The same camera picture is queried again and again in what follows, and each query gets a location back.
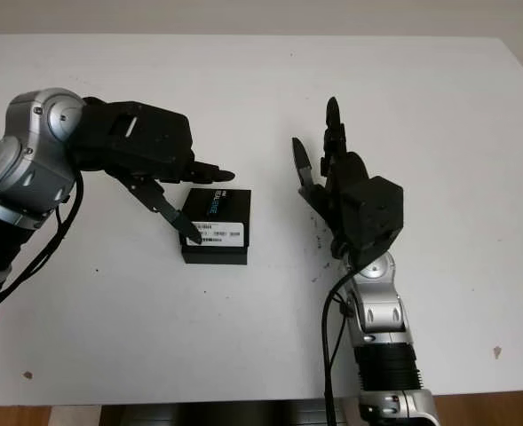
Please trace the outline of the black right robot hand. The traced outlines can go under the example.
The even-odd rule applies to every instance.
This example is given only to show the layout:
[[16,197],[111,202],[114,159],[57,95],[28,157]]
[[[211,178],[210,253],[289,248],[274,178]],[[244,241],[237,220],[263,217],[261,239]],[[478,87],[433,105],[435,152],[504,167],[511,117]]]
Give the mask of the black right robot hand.
[[368,172],[359,155],[346,148],[345,125],[341,122],[339,105],[334,97],[327,103],[323,140],[320,174],[326,178],[324,185],[313,181],[312,165],[299,138],[292,139],[293,160],[300,181],[298,193],[329,227],[333,236],[331,254],[340,259],[351,245],[342,217],[341,193],[348,186],[368,179]]

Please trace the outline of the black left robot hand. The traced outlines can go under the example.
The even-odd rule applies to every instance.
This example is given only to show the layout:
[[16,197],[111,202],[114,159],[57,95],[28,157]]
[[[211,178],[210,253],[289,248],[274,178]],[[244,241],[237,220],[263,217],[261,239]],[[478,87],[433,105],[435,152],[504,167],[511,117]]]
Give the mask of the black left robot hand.
[[198,228],[166,200],[162,184],[209,185],[231,181],[235,174],[195,159],[190,122],[183,114],[136,101],[84,101],[68,140],[75,166],[106,172],[182,236],[200,244]]

